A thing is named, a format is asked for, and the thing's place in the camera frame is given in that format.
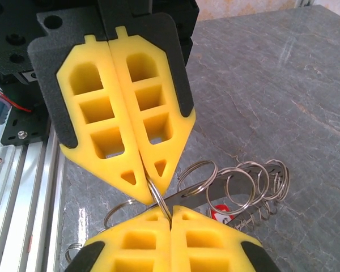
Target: red wire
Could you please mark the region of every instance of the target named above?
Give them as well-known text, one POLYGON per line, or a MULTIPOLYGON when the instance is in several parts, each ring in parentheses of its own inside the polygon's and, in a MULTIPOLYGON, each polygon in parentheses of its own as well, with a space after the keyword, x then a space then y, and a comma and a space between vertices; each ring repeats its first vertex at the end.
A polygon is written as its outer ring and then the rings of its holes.
POLYGON ((2 99, 5 99, 7 102, 9 102, 13 107, 16 107, 17 109, 21 109, 22 111, 25 112, 32 112, 30 109, 24 108, 20 105, 17 105, 17 103, 15 103, 14 101, 12 101, 10 98, 8 98, 6 95, 4 95, 1 91, 0 91, 0 97, 2 99))

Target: triangular hole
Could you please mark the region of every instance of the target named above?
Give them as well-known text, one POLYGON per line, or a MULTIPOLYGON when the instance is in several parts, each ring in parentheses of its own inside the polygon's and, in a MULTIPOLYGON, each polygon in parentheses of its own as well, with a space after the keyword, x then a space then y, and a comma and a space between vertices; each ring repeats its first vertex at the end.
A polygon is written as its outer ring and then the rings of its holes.
POLYGON ((160 177, 163 176, 165 167, 166 167, 166 160, 157 161, 155 163, 155 168, 156 168, 156 170, 157 170, 157 172, 158 172, 160 177))
POLYGON ((136 184, 136 178, 135 178, 135 174, 134 172, 130 171, 130 172, 126 172, 126 173, 123 173, 121 175, 121 177, 127 181, 128 183, 132 184, 132 185, 135 185, 136 184))

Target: stone countertop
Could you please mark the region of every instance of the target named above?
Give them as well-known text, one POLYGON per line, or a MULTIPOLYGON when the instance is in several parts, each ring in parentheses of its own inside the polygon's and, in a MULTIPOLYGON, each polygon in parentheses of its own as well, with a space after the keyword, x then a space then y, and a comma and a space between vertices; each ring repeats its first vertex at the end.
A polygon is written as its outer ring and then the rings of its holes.
MULTIPOLYGON (((282 160, 288 196, 248 233, 282 271, 340 271, 340 17, 312 6, 209 20, 197 23, 193 41, 197 122, 175 177, 201 159, 220 167, 282 160)), ((61 270, 65 248, 95 235, 128 199, 69 161, 66 170, 61 270)), ((127 207, 111 222, 143 209, 127 207)))

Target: metal spring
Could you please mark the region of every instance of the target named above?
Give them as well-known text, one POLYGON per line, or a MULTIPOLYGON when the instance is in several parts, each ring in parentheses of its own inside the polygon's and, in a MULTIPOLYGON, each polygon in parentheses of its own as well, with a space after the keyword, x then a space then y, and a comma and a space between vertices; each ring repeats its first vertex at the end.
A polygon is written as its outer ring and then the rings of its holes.
MULTIPOLYGON (((242 230, 244 227, 250 229, 251 231, 254 230, 255 226, 259 226, 263 220, 268 220, 271 215, 277 213, 277 204, 278 202, 285 199, 288 190, 290 188, 290 174, 285 166, 279 160, 269 160, 264 165, 255 163, 253 161, 246 161, 244 163, 238 164, 236 167, 227 167, 221 170, 218 170, 216 164, 211 160, 199 161, 186 170, 178 177, 178 183, 176 186, 177 191, 180 191, 181 184, 184 183, 186 177, 188 177, 193 171, 196 169, 203 167, 204 165, 212 164, 214 166, 214 170, 210 177, 198 184, 196 188, 193 188, 190 191, 187 191, 182 197, 195 197, 197 194, 204 193, 206 194, 206 201, 208 205, 216 212, 222 215, 229 215, 234 216, 235 218, 232 219, 230 222, 227 223, 228 226, 233 227, 237 230, 242 230), (273 171, 268 172, 265 169, 266 165, 278 165, 280 166, 280 172, 272 173, 273 171), (249 167, 257 167, 260 171, 256 174, 256 178, 252 178, 250 175, 250 171, 246 171, 249 167), (233 175, 235 173, 243 174, 252 184, 252 189, 249 192, 249 198, 245 203, 238 203, 234 201, 231 197, 231 193, 229 191, 229 184, 232 182, 233 175), (270 175, 274 176, 272 182, 270 180, 270 175), (209 187, 212 183, 218 182, 217 179, 222 178, 226 179, 226 184, 224 186, 225 197, 227 197, 232 203, 234 203, 239 208, 232 211, 222 211, 217 209, 210 201, 209 197, 209 187), (260 181, 264 182, 264 186, 261 190, 260 188, 260 181), (271 210, 270 203, 273 204, 274 210, 271 210)), ((161 205, 163 205, 163 211, 165 216, 171 216, 169 209, 160 196, 161 205)), ((133 205, 139 203, 134 199, 129 199, 113 209, 111 209, 104 218, 104 228, 101 229, 98 234, 102 233, 103 231, 111 228, 113 226, 108 225, 108 221, 110 220, 111 216, 121 208, 124 208, 128 205, 133 205)), ((71 244, 66 252, 65 257, 68 263, 71 261, 71 257, 69 255, 69 250, 71 249, 80 249, 82 247, 81 244, 73 243, 71 244)))

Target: metal frame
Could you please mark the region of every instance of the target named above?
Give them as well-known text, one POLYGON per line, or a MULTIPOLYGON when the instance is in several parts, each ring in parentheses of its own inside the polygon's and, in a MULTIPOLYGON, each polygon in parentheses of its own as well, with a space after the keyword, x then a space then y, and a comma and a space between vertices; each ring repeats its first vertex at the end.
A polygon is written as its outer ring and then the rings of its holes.
POLYGON ((47 141, 0 145, 0 272, 58 271, 64 157, 47 141))

